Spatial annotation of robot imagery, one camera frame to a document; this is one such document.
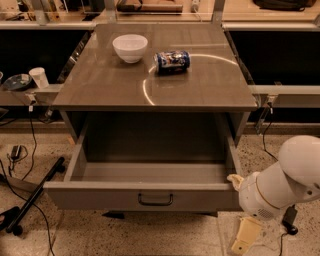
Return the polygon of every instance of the terrazzo floor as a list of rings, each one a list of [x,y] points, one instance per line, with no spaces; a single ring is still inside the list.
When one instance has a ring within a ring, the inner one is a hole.
[[[280,145],[293,135],[267,135],[268,150],[277,155]],[[37,148],[34,167],[26,181],[39,183],[56,160],[63,156],[67,166],[73,145],[70,135],[63,128],[48,125],[35,127]],[[15,144],[24,145],[29,154],[16,164],[13,176],[21,178],[29,170],[34,140],[31,129],[0,127],[0,159],[7,170],[7,153]],[[247,175],[261,171],[274,160],[263,151],[262,136],[246,134],[237,148],[241,165]],[[62,180],[64,174],[56,174]],[[28,197],[28,193],[17,192]],[[9,188],[0,185],[0,212],[13,206],[22,206],[23,201]],[[234,255],[231,245],[239,227],[243,212],[219,212],[218,217],[185,213],[126,213],[125,219],[102,216],[103,211],[59,210],[50,197],[43,193],[36,204],[45,213],[49,227],[52,249],[56,256],[86,255],[185,255],[227,256]],[[295,225],[296,236],[283,237],[283,256],[320,255],[320,202],[298,204]],[[247,256],[280,255],[283,227],[280,219],[263,222],[259,238],[245,254]],[[49,249],[45,220],[39,210],[31,207],[20,223],[23,234],[14,236],[0,232],[1,256],[47,256]]]

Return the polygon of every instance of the cabinet top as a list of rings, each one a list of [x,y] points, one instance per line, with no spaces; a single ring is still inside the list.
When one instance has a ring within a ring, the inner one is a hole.
[[[143,58],[125,63],[112,41],[148,39]],[[159,75],[155,53],[188,51],[186,72]],[[251,111],[257,105],[219,24],[101,24],[53,106],[73,111]]]

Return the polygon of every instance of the blue can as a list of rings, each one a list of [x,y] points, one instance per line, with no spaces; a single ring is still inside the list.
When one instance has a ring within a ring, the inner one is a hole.
[[[154,55],[157,72],[186,71],[190,67],[187,51],[159,52]]]

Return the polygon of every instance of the white bowl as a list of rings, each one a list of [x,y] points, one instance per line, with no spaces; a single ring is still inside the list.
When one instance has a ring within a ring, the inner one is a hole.
[[[143,57],[148,40],[144,36],[128,34],[114,39],[112,45],[121,59],[127,63],[135,63]]]

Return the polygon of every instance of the drawer handle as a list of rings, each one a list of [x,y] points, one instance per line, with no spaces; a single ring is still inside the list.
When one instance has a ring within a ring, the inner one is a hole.
[[[142,200],[142,194],[139,194],[138,201],[139,201],[139,204],[141,204],[143,206],[169,206],[169,205],[171,205],[173,203],[173,195],[170,194],[170,199],[169,199],[168,202],[154,203],[154,202],[144,202]]]

